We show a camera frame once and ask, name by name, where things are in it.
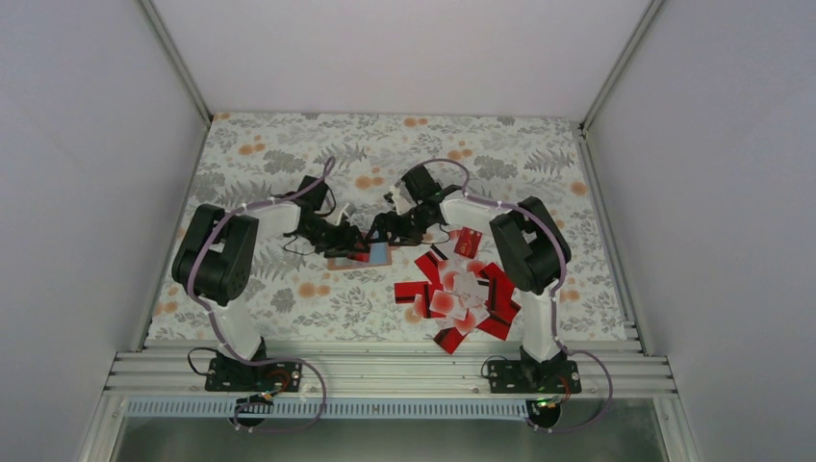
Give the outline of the tan leather card holder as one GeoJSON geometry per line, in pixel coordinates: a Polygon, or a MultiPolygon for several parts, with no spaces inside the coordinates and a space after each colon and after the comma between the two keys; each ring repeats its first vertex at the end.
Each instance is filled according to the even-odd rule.
{"type": "Polygon", "coordinates": [[[331,258],[327,260],[327,268],[329,270],[366,270],[389,266],[391,263],[391,248],[387,244],[375,244],[370,246],[370,260],[367,263],[331,258]]]}

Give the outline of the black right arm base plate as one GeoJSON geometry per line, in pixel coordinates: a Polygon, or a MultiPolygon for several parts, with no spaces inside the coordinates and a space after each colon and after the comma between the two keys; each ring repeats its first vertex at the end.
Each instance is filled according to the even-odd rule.
{"type": "Polygon", "coordinates": [[[580,394],[577,363],[555,360],[533,364],[522,360],[489,360],[483,374],[493,394],[580,394]]]}

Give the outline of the red black striped card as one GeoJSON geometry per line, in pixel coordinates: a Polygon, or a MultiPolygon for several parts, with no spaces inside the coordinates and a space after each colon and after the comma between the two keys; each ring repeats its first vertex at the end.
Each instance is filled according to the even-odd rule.
{"type": "Polygon", "coordinates": [[[346,258],[355,262],[367,263],[370,260],[370,254],[367,252],[352,252],[347,254],[346,258]]]}

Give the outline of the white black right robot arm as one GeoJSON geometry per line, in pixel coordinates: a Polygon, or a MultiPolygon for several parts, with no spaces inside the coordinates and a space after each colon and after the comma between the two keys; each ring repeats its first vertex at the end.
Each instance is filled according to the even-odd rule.
{"type": "Polygon", "coordinates": [[[555,299],[572,259],[547,207],[535,196],[516,203],[467,192],[438,193],[402,214],[390,211],[375,216],[366,240],[389,238],[391,245],[413,245],[435,224],[467,227],[492,236],[500,266],[521,292],[523,384],[531,391],[544,392],[567,363],[566,347],[555,327],[555,299]]]}

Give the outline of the red card with gold print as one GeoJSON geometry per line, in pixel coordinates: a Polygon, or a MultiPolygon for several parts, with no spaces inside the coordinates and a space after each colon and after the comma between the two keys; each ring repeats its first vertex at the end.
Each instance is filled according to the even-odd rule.
{"type": "Polygon", "coordinates": [[[454,252],[464,258],[474,259],[483,238],[483,233],[463,227],[457,236],[454,252]]]}

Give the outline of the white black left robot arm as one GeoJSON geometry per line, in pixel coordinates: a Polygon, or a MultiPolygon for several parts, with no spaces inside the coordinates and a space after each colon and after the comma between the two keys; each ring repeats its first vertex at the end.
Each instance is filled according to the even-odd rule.
{"type": "Polygon", "coordinates": [[[198,206],[174,257],[171,275],[203,307],[218,340],[217,352],[231,363],[230,377],[245,390],[267,379],[266,345],[246,307],[255,246],[268,238],[308,241],[326,258],[367,254],[363,233],[343,217],[333,221],[296,201],[261,201],[227,211],[198,206]]]}

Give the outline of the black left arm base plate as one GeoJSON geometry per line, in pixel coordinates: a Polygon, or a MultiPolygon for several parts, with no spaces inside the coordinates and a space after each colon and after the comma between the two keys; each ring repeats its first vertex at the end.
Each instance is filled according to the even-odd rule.
{"type": "Polygon", "coordinates": [[[209,364],[204,389],[207,392],[298,392],[302,365],[276,362],[247,366],[237,360],[217,356],[209,364]]]}

